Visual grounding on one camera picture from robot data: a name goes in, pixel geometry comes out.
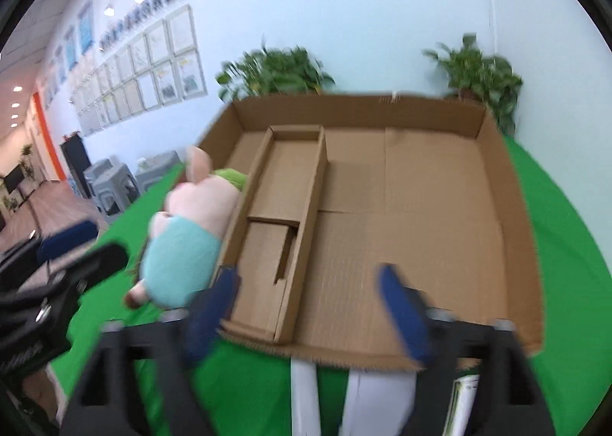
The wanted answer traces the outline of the pink pig plush toy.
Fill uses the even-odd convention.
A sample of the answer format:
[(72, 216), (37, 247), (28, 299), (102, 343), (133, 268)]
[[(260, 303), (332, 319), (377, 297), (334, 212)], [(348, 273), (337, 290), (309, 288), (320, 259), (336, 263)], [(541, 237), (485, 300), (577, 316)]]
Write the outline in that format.
[(246, 180), (233, 169), (215, 170), (202, 149), (187, 150), (186, 180), (167, 194), (164, 208), (150, 220), (139, 276), (124, 295), (127, 307), (136, 310), (151, 301), (163, 309), (182, 309), (210, 285)]

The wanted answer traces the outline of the white rectangular device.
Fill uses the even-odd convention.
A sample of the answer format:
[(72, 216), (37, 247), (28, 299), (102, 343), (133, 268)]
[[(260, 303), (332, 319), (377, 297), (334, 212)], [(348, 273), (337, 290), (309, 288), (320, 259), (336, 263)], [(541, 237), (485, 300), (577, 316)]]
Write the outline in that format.
[(350, 370), (339, 435), (396, 436), (412, 413), (417, 375)]

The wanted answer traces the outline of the narrow cardboard divider box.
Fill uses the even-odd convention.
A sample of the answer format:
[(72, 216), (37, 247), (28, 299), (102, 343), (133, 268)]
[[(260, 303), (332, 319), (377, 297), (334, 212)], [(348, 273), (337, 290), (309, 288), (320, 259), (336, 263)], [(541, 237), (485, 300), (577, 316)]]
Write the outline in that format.
[(265, 132), (219, 258), (239, 274), (229, 334), (269, 345), (293, 339), (327, 164), (321, 125)]

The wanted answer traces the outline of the white hair dryer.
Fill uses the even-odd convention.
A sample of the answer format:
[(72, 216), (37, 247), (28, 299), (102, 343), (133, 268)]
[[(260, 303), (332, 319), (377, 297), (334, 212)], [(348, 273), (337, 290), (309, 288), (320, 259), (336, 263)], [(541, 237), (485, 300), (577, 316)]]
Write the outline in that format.
[(321, 436), (319, 388), (314, 363), (290, 360), (291, 434), (293, 436)]

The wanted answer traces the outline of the grey plastic stool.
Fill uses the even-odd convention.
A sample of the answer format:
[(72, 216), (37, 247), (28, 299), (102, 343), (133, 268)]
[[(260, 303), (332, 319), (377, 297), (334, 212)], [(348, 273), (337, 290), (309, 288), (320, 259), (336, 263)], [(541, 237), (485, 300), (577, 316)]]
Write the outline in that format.
[(99, 212), (112, 223), (181, 163), (178, 153), (172, 150), (143, 158), (133, 174), (127, 164), (114, 166), (109, 159), (103, 159), (87, 168), (84, 178)]

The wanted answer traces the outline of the black cabinet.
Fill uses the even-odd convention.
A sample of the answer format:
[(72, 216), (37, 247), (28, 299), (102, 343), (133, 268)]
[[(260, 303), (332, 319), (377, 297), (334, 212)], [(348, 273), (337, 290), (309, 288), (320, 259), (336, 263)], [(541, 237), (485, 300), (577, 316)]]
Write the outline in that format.
[(65, 137), (60, 144), (60, 149), (67, 162), (68, 171), (72, 174), (81, 195), (90, 199), (91, 193), (84, 172), (91, 166), (91, 161), (81, 136), (74, 132), (71, 136)]

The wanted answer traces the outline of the green table cloth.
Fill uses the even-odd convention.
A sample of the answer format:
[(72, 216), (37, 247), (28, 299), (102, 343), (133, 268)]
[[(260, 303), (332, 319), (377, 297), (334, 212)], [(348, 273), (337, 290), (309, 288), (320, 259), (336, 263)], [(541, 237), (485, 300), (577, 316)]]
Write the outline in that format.
[[(577, 435), (611, 385), (611, 275), (580, 215), (562, 190), (516, 142), (507, 141), (537, 245), (545, 303), (545, 342), (532, 357), (559, 435)], [(133, 325), (159, 316), (121, 303), (131, 271), (114, 274), (85, 294), (70, 322), (72, 348), (52, 363), (70, 394), (109, 320)], [(290, 364), (220, 341), (192, 373), (199, 401), (220, 435), (290, 434)]]

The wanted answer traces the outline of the large flat cardboard tray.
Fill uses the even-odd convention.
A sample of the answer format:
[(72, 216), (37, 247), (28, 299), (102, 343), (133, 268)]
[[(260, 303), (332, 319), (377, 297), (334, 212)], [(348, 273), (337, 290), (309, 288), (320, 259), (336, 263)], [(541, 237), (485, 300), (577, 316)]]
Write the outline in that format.
[(229, 104), (200, 147), (249, 174), (265, 132), (321, 125), (328, 164), (293, 339), (226, 340), (346, 369), (412, 370), (379, 292), (379, 268), (466, 322), (513, 322), (544, 340), (542, 286), (519, 179), (490, 115), (414, 95), (272, 95)]

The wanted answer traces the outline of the left potted green plant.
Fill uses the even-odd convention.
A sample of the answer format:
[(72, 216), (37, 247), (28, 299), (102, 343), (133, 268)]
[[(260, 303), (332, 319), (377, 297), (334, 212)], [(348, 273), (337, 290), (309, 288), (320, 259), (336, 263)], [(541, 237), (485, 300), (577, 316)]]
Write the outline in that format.
[(269, 95), (323, 94), (335, 80), (304, 47), (266, 47), (225, 61), (216, 75), (223, 102)]

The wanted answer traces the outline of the potted green plant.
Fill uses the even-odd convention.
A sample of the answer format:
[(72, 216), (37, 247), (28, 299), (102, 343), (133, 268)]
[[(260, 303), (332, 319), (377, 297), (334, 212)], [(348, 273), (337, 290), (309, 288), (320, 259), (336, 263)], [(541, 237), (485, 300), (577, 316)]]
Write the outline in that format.
[(216, 75), (223, 102), (269, 95), (323, 94), (335, 80), (304, 47), (266, 47), (225, 61)]
[(425, 49), (421, 53), (445, 72), (449, 96), (478, 101), (493, 116), (500, 132), (513, 137), (514, 111), (524, 81), (509, 61), (497, 54), (484, 54), (475, 33), (465, 33), (458, 49), (441, 42), (437, 46), (439, 50)]

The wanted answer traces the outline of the right potted green plant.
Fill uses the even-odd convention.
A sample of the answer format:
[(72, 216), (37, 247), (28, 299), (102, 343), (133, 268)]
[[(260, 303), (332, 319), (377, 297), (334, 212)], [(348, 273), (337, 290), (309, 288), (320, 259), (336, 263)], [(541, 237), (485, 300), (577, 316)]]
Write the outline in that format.
[(437, 46), (439, 50), (425, 49), (421, 53), (445, 72), (449, 96), (478, 101), (493, 116), (500, 132), (513, 137), (514, 111), (524, 81), (509, 61), (497, 54), (484, 54), (475, 33), (465, 33), (458, 49), (441, 42)]

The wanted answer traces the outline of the framed certificates on wall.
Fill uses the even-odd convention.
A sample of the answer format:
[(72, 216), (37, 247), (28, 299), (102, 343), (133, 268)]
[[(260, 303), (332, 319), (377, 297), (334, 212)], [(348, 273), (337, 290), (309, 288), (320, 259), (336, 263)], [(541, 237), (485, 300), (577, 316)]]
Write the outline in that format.
[(153, 10), (144, 3), (96, 30), (87, 5), (53, 35), (38, 76), (42, 119), (54, 141), (117, 129), (145, 118), (197, 125), (214, 108), (193, 4)]

